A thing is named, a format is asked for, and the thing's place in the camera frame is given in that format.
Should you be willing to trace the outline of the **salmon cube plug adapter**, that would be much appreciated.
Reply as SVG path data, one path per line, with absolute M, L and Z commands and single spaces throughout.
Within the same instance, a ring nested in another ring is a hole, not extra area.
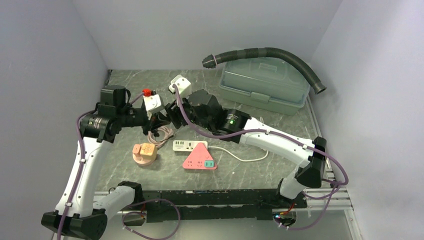
M 133 146 L 133 149 L 132 149 L 132 155 L 135 158 L 139 158 L 141 156 L 140 151 L 141 151 L 141 145 L 140 144 L 135 144 Z

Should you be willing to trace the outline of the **tan cube socket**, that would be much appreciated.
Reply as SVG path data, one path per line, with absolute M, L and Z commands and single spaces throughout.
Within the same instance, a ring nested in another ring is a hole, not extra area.
M 158 148 L 152 143 L 142 143 L 140 150 L 140 157 L 143 160 L 154 161 L 157 157 Z

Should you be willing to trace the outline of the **white power strip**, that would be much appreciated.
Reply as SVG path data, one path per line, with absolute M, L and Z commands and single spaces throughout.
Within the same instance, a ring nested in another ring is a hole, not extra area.
M 208 148 L 207 141 L 199 141 L 199 140 L 174 140 L 172 142 L 172 150 L 174 152 L 192 152 L 194 148 L 198 145 L 202 144 L 206 148 Z

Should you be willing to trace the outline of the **round pink power socket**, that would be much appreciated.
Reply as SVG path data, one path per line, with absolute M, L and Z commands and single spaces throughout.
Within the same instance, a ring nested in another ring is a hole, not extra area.
M 158 150 L 155 145 L 153 147 L 135 145 L 132 149 L 132 158 L 139 166 L 145 167 L 156 160 L 157 152 Z

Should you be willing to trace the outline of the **pink triangular power strip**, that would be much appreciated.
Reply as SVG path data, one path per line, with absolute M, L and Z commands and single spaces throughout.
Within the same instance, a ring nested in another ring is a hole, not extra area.
M 182 167 L 186 170 L 216 170 L 218 165 L 215 162 L 214 168 L 204 167 L 204 161 L 214 161 L 211 154 L 203 144 L 198 144 L 194 150 L 188 155 L 185 161 L 182 163 Z

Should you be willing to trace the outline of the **teal cube adapter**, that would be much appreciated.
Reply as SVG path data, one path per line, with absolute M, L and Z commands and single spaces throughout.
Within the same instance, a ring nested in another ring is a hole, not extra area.
M 215 162 L 213 160 L 205 160 L 204 161 L 204 167 L 205 168 L 211 169 L 211 168 L 214 168 L 215 166 L 216 165 L 215 165 Z

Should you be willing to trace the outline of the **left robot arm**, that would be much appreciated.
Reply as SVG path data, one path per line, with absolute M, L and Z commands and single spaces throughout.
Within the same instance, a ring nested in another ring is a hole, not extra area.
M 162 98 L 153 90 L 144 89 L 140 107 L 121 85 L 101 89 L 100 100 L 93 110 L 76 120 L 77 151 L 66 188 L 51 212 L 43 214 L 41 224 L 56 234 L 57 239 L 72 237 L 98 240 L 108 221 L 121 209 L 139 209 L 144 203 L 142 186 L 123 181 L 99 201 L 94 201 L 102 163 L 116 136 L 123 128 L 141 127 L 147 134 L 167 125 L 162 114 Z

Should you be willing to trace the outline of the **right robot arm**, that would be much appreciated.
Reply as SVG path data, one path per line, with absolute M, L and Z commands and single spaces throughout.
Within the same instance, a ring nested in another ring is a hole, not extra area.
M 325 138 L 297 137 L 270 127 L 245 112 L 224 109 L 215 96 L 205 90 L 190 94 L 199 98 L 199 105 L 190 104 L 187 96 L 181 95 L 183 90 L 175 84 L 169 86 L 169 91 L 175 100 L 165 110 L 176 128 L 189 126 L 207 138 L 258 147 L 296 165 L 278 185 L 275 200 L 280 207 L 289 207 L 305 189 L 322 187 L 328 157 Z

